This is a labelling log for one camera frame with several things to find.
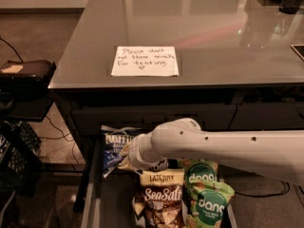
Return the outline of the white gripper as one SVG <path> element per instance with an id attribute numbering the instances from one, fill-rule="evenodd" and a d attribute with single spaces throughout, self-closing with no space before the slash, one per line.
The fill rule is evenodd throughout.
<path id="1" fill-rule="evenodd" d="M 151 133 L 140 134 L 130 144 L 127 143 L 121 150 L 120 156 L 125 158 L 128 155 L 129 161 L 120 162 L 118 168 L 124 171 L 138 172 L 138 169 L 145 170 L 163 161 L 163 157 L 153 149 L 151 137 Z"/>

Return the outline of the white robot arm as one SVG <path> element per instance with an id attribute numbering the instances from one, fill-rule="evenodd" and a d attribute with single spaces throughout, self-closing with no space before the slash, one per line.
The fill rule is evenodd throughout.
<path id="1" fill-rule="evenodd" d="M 191 118 L 162 123 L 131 140 L 123 152 L 131 170 L 162 160 L 200 159 L 304 185 L 304 131 L 203 131 Z"/>

